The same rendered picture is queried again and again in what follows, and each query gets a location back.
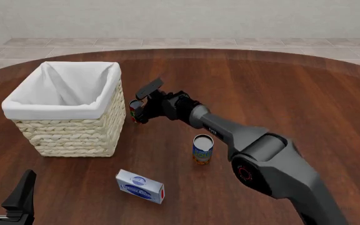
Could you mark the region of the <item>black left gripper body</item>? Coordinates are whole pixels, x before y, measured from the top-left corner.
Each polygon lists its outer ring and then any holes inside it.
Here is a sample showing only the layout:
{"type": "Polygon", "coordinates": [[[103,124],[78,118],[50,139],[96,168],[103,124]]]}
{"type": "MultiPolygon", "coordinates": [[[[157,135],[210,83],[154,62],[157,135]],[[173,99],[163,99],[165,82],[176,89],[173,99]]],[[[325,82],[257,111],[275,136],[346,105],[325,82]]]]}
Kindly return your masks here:
{"type": "Polygon", "coordinates": [[[0,215],[0,225],[33,225],[34,211],[8,211],[0,215]]]}

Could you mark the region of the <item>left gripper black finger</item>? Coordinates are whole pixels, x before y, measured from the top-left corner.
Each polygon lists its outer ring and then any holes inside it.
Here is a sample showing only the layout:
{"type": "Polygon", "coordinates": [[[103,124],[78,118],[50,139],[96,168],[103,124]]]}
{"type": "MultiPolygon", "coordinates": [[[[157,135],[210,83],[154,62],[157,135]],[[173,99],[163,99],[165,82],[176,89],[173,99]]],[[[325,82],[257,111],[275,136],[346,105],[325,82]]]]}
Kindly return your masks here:
{"type": "Polygon", "coordinates": [[[36,173],[33,170],[26,170],[19,183],[1,204],[6,210],[7,217],[21,217],[25,214],[34,216],[34,187],[36,173]]]}

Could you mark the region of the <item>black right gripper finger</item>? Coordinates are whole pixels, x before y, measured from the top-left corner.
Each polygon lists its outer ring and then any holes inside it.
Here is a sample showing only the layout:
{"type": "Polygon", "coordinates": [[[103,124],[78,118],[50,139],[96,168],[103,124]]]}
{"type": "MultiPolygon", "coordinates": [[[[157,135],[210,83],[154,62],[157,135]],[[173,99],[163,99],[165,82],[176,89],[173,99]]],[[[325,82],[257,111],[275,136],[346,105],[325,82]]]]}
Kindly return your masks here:
{"type": "Polygon", "coordinates": [[[135,112],[134,118],[138,123],[146,124],[150,120],[151,115],[147,111],[135,112]]]}

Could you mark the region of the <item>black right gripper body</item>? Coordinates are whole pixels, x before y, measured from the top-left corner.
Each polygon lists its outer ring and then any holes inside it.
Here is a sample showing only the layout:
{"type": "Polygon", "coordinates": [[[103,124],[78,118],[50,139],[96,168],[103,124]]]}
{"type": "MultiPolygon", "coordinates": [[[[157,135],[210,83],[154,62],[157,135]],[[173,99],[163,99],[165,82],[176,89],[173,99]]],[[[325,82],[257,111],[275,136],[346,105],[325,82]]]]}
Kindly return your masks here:
{"type": "Polygon", "coordinates": [[[164,116],[170,118],[164,109],[163,102],[171,95],[164,91],[153,91],[147,96],[147,103],[143,109],[143,122],[147,123],[150,119],[164,116]]]}

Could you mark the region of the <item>red tomato sauce can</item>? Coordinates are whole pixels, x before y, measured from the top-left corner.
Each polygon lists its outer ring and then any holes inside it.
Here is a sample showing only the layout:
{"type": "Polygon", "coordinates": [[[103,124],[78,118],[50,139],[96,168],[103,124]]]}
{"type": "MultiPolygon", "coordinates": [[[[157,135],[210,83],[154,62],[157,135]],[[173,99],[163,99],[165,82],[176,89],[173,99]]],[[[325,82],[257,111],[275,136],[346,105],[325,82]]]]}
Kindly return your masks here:
{"type": "Polygon", "coordinates": [[[140,108],[144,105],[143,101],[138,101],[137,99],[133,99],[130,103],[129,103],[129,112],[131,115],[131,119],[132,121],[134,121],[135,123],[139,123],[137,121],[137,119],[135,118],[136,115],[136,109],[140,108]]]}

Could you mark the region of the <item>woven wicker basket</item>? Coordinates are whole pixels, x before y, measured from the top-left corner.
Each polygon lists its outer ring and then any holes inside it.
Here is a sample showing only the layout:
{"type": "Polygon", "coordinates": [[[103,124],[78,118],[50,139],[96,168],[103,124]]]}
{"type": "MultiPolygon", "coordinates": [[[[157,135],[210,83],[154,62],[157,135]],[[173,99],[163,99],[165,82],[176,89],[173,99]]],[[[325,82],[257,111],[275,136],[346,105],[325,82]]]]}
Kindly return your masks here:
{"type": "Polygon", "coordinates": [[[126,118],[121,78],[97,119],[12,120],[44,157],[111,157],[126,118]]]}

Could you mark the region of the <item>white cloth basket liner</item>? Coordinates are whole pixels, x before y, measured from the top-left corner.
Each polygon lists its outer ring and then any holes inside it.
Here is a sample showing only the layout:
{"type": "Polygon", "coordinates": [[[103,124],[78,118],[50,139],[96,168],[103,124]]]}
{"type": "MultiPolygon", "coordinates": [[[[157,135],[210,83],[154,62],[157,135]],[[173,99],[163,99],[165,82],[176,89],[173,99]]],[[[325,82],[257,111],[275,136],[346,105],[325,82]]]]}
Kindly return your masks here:
{"type": "Polygon", "coordinates": [[[46,61],[2,102],[7,119],[97,119],[121,78],[116,62],[46,61]]]}

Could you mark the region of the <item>blue soup can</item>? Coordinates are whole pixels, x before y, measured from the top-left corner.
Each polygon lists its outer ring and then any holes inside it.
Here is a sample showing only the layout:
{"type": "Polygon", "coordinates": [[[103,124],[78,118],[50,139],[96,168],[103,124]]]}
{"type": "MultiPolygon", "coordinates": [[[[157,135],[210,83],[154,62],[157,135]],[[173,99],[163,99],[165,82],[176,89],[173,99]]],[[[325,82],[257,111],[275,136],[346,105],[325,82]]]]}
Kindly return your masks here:
{"type": "Polygon", "coordinates": [[[209,164],[213,155],[214,141],[207,134],[198,134],[193,139],[192,158],[197,164],[209,164]]]}

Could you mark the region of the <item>blue white food box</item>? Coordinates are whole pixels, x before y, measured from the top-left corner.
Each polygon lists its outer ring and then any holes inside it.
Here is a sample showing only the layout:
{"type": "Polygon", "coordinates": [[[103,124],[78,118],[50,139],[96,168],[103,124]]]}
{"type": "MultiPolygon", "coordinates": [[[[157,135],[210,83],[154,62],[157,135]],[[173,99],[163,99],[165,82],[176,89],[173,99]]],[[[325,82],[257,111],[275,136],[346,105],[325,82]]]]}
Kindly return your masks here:
{"type": "Polygon", "coordinates": [[[163,183],[138,174],[121,169],[116,174],[116,181],[121,191],[156,204],[162,204],[165,198],[166,192],[163,183]]]}

